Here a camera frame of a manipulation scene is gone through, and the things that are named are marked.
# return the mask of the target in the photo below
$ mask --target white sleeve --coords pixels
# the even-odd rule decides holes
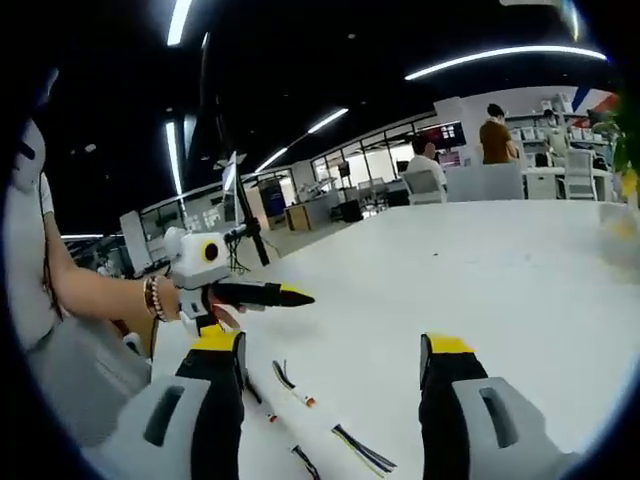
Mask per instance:
[[[53,199],[51,198],[51,189],[49,181],[44,173],[40,174],[40,200],[42,201],[42,214],[53,213]]]

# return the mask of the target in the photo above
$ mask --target white cabinet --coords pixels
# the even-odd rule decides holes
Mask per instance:
[[[551,173],[527,173],[529,200],[555,200],[556,176]]]

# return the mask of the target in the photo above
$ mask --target screen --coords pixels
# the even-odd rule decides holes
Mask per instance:
[[[430,127],[424,130],[422,134],[436,146],[437,150],[461,147],[467,143],[462,131],[462,123],[460,122]]]
[[[344,162],[338,165],[338,171],[340,172],[340,177],[348,177],[351,175],[351,168],[349,167],[349,162]]]

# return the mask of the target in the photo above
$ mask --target human arm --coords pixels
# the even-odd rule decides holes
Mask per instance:
[[[53,212],[44,215],[51,283],[69,312],[106,320],[152,319],[143,295],[143,281],[103,277],[78,267],[64,244]],[[167,319],[179,318],[179,293],[171,280],[159,277],[160,304]]]
[[[518,147],[516,147],[516,144],[511,138],[511,133],[509,133],[509,130],[507,129],[507,127],[503,126],[503,128],[504,128],[504,136],[507,144],[507,154],[509,155],[510,158],[520,158],[520,152],[518,151]]]

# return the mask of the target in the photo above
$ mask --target wrist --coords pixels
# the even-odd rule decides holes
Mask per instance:
[[[166,277],[158,277],[158,297],[167,320],[180,318],[180,291]]]

